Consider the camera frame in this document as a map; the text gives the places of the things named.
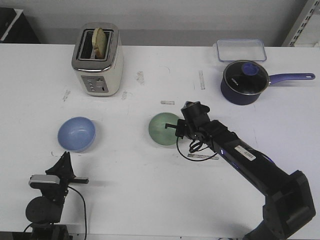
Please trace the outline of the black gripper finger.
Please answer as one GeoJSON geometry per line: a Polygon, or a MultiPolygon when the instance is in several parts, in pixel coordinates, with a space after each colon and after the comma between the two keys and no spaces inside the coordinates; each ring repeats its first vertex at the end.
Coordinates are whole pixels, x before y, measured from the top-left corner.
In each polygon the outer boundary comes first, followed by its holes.
{"type": "Polygon", "coordinates": [[[66,152],[66,172],[68,178],[75,178],[74,170],[71,162],[71,154],[70,152],[66,152]]]}
{"type": "Polygon", "coordinates": [[[65,151],[60,159],[54,164],[53,167],[49,168],[45,171],[47,175],[63,175],[67,172],[67,168],[65,167],[65,163],[67,160],[68,152],[65,151]]]}

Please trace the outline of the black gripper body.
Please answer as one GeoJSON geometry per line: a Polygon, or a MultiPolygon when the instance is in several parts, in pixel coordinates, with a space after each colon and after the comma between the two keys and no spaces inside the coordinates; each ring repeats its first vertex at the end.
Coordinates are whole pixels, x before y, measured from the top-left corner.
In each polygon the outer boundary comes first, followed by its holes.
{"type": "Polygon", "coordinates": [[[41,187],[41,193],[44,197],[49,200],[64,200],[68,194],[68,186],[69,184],[88,184],[89,179],[87,177],[76,177],[68,178],[68,177],[59,177],[59,184],[44,184],[41,187]]]}
{"type": "Polygon", "coordinates": [[[178,119],[175,136],[176,137],[186,137],[188,139],[194,139],[194,123],[191,120],[178,119]]]}

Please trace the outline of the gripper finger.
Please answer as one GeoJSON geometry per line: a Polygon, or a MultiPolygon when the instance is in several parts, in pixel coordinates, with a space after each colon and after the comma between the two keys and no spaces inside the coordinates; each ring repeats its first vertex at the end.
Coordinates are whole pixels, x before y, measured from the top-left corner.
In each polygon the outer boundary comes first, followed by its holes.
{"type": "Polygon", "coordinates": [[[167,128],[176,129],[178,126],[177,126],[177,125],[174,125],[174,124],[166,123],[164,127],[165,127],[166,129],[167,129],[167,128]]]}

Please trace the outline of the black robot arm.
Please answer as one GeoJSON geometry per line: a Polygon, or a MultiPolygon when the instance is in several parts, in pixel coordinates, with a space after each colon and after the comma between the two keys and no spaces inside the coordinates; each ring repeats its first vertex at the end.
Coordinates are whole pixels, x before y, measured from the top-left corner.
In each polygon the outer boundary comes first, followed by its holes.
{"type": "Polygon", "coordinates": [[[165,127],[174,128],[178,138],[206,144],[265,196],[263,220],[243,237],[245,240],[288,239],[316,215],[307,177],[300,170],[284,172],[221,122],[210,120],[209,111],[199,101],[187,101],[181,109],[184,118],[165,127]]]}
{"type": "Polygon", "coordinates": [[[31,240],[72,240],[68,228],[59,224],[69,189],[79,193],[70,184],[88,184],[87,177],[76,177],[71,163],[71,154],[66,151],[45,174],[33,174],[29,186],[38,189],[41,196],[32,199],[25,216],[30,221],[31,240]]]}

